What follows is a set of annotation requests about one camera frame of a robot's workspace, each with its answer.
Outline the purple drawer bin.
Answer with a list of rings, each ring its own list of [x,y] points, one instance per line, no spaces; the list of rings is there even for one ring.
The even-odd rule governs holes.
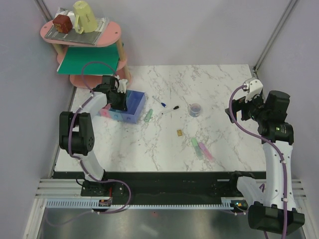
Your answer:
[[[122,113],[123,121],[137,123],[145,106],[146,95],[144,92],[132,90],[127,90],[127,93],[126,103],[128,110]]]

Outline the light blue drawer bin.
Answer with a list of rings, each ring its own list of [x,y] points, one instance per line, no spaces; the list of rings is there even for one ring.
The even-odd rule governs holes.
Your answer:
[[[117,121],[123,121],[123,115],[122,115],[122,111],[120,110],[113,110],[113,109],[110,109],[109,110],[109,114],[110,114],[110,117],[114,120],[117,120]]]

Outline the green highlighter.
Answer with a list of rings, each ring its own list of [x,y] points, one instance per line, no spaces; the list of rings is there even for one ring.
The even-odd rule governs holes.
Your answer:
[[[192,146],[193,146],[193,148],[195,150],[197,158],[199,160],[202,160],[203,159],[202,151],[201,151],[201,149],[199,147],[199,144],[198,144],[198,142],[197,142],[195,137],[191,138],[191,143],[192,143]]]
[[[148,113],[146,114],[146,116],[144,118],[144,121],[149,122],[151,117],[152,117],[152,114],[153,114],[153,109],[149,109]]]

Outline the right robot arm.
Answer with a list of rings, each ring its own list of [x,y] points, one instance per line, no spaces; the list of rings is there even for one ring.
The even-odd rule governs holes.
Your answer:
[[[248,223],[252,229],[280,234],[286,238],[305,224],[294,200],[291,155],[294,129],[287,123],[290,95],[272,90],[266,99],[256,94],[246,101],[230,98],[225,110],[232,123],[243,132],[261,140],[266,158],[266,188],[261,190],[256,179],[239,173],[228,183],[234,196],[244,196],[248,204]]]

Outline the pink drawer bin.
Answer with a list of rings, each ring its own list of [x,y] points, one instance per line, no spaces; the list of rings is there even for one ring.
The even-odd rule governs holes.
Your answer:
[[[110,108],[111,108],[111,105],[108,104],[105,107],[103,107],[102,109],[100,109],[99,110],[100,115],[103,117],[111,118],[110,113],[109,113]]]

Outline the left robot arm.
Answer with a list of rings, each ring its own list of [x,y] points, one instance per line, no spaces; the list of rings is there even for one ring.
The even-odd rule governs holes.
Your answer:
[[[92,190],[99,196],[109,192],[109,183],[103,180],[104,169],[93,151],[95,136],[92,119],[110,105],[115,110],[127,111],[127,79],[105,76],[102,83],[89,89],[90,97],[75,112],[62,112],[59,116],[59,146],[75,159],[92,181]]]

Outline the pink highlighter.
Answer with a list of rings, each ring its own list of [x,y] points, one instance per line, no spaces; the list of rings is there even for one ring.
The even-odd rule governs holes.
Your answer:
[[[207,147],[204,145],[204,143],[199,142],[198,145],[199,145],[199,148],[201,149],[202,153],[205,155],[205,157],[206,157],[209,161],[213,162],[215,159],[214,159],[214,157],[212,156],[212,154],[210,153],[210,151],[207,149]]]

